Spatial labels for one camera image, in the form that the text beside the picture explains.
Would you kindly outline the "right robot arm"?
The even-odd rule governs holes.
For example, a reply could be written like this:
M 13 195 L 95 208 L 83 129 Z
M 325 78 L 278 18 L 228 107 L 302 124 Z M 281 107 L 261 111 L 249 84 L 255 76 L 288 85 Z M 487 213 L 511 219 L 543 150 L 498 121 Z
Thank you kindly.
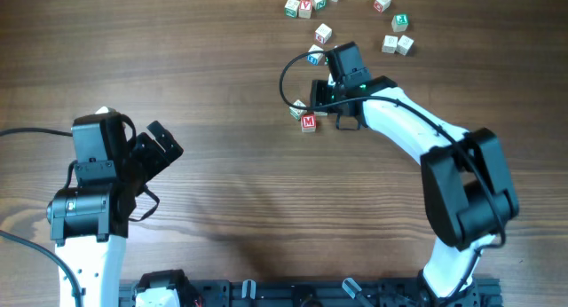
M 356 119 L 409 154 L 421 168 L 424 206 L 436 242 L 422 269 L 432 300 L 459 299 L 484 250 L 506 242 L 519 204 L 501 142 L 487 128 L 469 131 L 414 103 L 390 78 L 374 78 L 355 43 L 329 51 L 330 76 L 315 81 L 310 106 Z

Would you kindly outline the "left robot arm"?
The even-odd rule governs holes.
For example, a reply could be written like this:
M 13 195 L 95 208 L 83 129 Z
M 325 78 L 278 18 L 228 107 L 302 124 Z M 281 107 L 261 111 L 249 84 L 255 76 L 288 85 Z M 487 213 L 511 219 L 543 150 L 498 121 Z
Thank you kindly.
M 64 185 L 46 209 L 62 306 L 116 306 L 136 199 L 183 149 L 159 122 L 128 138 L 131 119 L 102 108 L 75 119 L 76 186 Z

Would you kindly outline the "green sided wooden block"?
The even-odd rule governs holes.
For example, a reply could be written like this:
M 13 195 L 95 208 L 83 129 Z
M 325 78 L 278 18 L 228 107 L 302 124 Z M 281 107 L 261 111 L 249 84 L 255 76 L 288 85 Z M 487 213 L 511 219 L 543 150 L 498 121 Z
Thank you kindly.
M 300 99 L 297 99 L 293 103 L 293 106 L 289 108 L 289 112 L 296 120 L 300 121 L 301 118 L 307 113 L 305 108 L 306 108 L 305 103 L 302 102 Z

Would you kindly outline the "red M wooden block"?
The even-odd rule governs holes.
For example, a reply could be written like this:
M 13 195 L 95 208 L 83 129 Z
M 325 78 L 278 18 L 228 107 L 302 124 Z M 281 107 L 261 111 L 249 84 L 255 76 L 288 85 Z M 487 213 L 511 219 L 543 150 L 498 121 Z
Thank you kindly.
M 303 133 L 315 132 L 317 120 L 315 114 L 304 114 L 300 118 L 301 130 Z

